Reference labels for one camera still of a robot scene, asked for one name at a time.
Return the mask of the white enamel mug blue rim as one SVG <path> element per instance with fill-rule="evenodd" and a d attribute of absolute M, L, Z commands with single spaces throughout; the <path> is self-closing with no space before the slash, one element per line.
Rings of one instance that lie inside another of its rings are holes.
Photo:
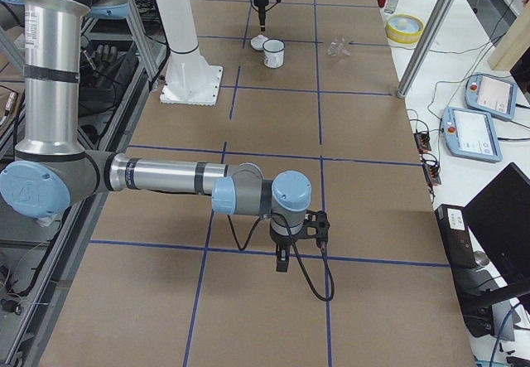
<path fill-rule="evenodd" d="M 278 39 L 268 39 L 263 43 L 263 64 L 270 69 L 283 65 L 285 43 Z"/>

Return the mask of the near teach pendant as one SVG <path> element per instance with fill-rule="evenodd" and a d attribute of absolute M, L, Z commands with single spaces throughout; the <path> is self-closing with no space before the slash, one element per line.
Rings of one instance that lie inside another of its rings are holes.
<path fill-rule="evenodd" d="M 482 162 L 501 162 L 499 140 L 489 113 L 448 107 L 441 118 L 442 133 L 451 155 Z"/>

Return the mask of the yellow rimmed bowl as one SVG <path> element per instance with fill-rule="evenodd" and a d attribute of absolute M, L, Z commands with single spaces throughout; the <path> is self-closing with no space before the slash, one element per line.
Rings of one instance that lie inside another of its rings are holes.
<path fill-rule="evenodd" d="M 390 41 L 407 45 L 419 41 L 424 27 L 423 21 L 417 17 L 408 14 L 396 14 L 387 20 L 385 32 Z"/>

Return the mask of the black box with label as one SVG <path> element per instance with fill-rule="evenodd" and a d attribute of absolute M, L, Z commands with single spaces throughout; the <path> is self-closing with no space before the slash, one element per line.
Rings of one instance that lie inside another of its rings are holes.
<path fill-rule="evenodd" d="M 458 205 L 441 204 L 435 215 L 450 266 L 474 268 L 474 250 L 462 208 Z"/>

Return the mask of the teach pendant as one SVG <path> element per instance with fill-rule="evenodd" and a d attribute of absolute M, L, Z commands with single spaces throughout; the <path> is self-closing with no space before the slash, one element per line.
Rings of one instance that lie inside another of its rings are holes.
<path fill-rule="evenodd" d="M 465 102 L 470 109 L 490 113 L 510 121 L 516 107 L 516 84 L 489 74 L 474 74 L 465 86 Z"/>
<path fill-rule="evenodd" d="M 448 107 L 441 118 L 442 133 L 451 155 L 482 162 L 501 162 L 499 140 L 489 113 Z"/>

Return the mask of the wooden board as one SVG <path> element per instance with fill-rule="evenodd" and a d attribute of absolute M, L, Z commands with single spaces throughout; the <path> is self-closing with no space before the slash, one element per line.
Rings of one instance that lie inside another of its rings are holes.
<path fill-rule="evenodd" d="M 488 58 L 495 71 L 510 71 L 529 48 L 529 1 Z"/>

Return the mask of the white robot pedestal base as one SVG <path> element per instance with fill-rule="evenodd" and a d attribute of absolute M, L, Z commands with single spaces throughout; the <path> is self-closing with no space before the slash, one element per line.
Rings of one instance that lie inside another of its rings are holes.
<path fill-rule="evenodd" d="M 161 101 L 213 106 L 223 68 L 209 65 L 200 52 L 190 0 L 156 0 L 170 51 Z"/>

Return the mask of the orange connector block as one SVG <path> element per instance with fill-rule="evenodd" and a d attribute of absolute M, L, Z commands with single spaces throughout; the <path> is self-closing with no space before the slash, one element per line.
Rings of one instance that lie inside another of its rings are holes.
<path fill-rule="evenodd" d="M 428 186 L 439 186 L 441 184 L 440 165 L 434 161 L 424 161 L 422 169 Z"/>
<path fill-rule="evenodd" d="M 431 151 L 431 137 L 428 131 L 415 132 L 413 137 L 420 153 Z"/>

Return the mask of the orange connector block far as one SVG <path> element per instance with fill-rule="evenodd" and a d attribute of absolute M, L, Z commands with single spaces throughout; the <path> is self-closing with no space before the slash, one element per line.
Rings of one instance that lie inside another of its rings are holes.
<path fill-rule="evenodd" d="M 420 153 L 431 151 L 431 137 L 428 131 L 415 132 L 413 137 Z"/>

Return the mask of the white ceramic lid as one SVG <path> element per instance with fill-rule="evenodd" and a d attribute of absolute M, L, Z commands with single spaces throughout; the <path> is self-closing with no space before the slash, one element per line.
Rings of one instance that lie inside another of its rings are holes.
<path fill-rule="evenodd" d="M 263 44 L 268 40 L 268 38 L 266 36 L 264 36 L 263 34 L 259 34 L 255 37 L 253 37 L 251 40 L 250 40 L 250 46 L 255 50 L 255 51 L 262 51 L 263 50 Z"/>

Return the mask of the black monitor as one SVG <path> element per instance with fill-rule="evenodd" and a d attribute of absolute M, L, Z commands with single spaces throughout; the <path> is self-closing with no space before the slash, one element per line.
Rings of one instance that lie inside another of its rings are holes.
<path fill-rule="evenodd" d="M 509 163 L 463 209 L 481 248 L 508 283 L 529 277 L 529 177 Z"/>

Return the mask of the far teach pendant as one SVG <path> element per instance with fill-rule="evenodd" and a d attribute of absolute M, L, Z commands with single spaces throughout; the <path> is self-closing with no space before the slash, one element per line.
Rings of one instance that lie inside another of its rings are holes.
<path fill-rule="evenodd" d="M 474 74 L 465 86 L 465 102 L 470 109 L 490 113 L 510 121 L 516 107 L 516 84 L 489 74 Z"/>

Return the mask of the orange connector block near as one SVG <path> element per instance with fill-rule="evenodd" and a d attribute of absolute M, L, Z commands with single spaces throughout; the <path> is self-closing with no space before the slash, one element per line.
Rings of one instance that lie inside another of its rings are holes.
<path fill-rule="evenodd" d="M 428 186 L 439 186 L 441 184 L 440 165 L 434 161 L 424 161 L 422 169 Z"/>

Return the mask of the aluminium frame post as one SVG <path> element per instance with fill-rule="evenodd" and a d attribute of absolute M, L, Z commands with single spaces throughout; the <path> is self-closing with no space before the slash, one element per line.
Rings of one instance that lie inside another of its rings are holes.
<path fill-rule="evenodd" d="M 436 38 L 438 31 L 440 30 L 443 21 L 446 19 L 448 12 L 450 11 L 454 0 L 437 0 L 436 4 L 429 16 L 429 19 L 425 25 L 424 31 L 417 43 L 415 51 L 412 53 L 412 57 L 409 60 L 407 67 L 403 73 L 403 76 L 397 87 L 397 97 L 405 99 L 408 91 L 412 87 L 414 80 L 416 79 L 426 56 L 431 49 L 431 45 Z"/>

